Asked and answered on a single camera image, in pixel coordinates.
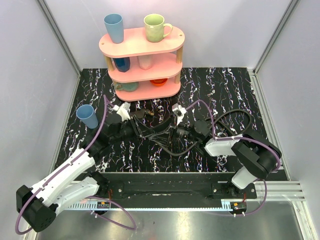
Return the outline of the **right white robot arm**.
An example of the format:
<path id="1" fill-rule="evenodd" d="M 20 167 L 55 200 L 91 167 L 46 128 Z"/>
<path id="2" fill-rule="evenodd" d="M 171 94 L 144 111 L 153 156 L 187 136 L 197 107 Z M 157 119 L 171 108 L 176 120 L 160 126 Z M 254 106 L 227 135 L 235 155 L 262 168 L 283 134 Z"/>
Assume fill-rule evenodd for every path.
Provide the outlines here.
<path id="1" fill-rule="evenodd" d="M 266 180 L 270 173 L 281 166 L 281 151 L 254 130 L 227 137 L 213 137 L 207 120 L 197 120 L 191 127 L 170 122 L 166 127 L 151 129 L 148 138 L 171 156 L 183 153 L 171 152 L 166 144 L 175 138 L 192 141 L 193 148 L 210 157 L 234 156 L 242 164 L 227 185 L 228 195 L 239 198 L 245 188 L 256 180 Z"/>

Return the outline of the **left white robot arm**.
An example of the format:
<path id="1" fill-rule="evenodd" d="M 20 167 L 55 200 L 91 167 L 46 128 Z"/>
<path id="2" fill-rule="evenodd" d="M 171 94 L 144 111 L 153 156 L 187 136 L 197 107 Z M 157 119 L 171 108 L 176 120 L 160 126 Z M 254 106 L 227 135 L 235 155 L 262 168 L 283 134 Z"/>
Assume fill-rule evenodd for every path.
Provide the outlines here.
<path id="1" fill-rule="evenodd" d="M 23 235 L 19 230 L 21 219 L 38 233 L 45 230 L 63 210 L 82 199 L 115 196 L 113 185 L 97 171 L 90 172 L 73 186 L 70 183 L 101 161 L 109 146 L 131 138 L 145 138 L 154 132 L 140 120 L 141 117 L 133 113 L 128 118 L 119 113 L 103 116 L 99 128 L 88 135 L 62 165 L 33 186 L 22 185 L 16 191 L 16 233 Z"/>

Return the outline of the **grey faucet valve fitting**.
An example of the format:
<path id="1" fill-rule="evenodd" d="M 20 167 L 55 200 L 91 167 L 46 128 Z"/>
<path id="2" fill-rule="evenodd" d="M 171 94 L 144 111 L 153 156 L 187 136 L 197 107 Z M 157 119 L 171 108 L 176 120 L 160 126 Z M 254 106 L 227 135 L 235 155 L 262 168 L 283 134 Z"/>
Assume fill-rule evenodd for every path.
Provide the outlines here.
<path id="1" fill-rule="evenodd" d="M 145 115 L 153 117 L 155 114 L 154 114 L 154 112 L 150 111 L 149 109 L 145 109 L 145 108 L 138 109 L 136 111 L 129 113 L 130 117 L 136 116 L 138 119 L 143 119 Z"/>

